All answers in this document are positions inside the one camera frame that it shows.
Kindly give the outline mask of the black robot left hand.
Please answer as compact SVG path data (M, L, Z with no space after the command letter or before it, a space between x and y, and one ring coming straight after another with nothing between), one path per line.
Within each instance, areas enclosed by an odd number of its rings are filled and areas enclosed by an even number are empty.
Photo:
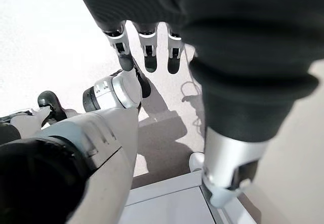
M202 176L219 208L253 180L267 143L318 79L323 0L83 0L104 32L163 21L197 56L190 71L205 108Z

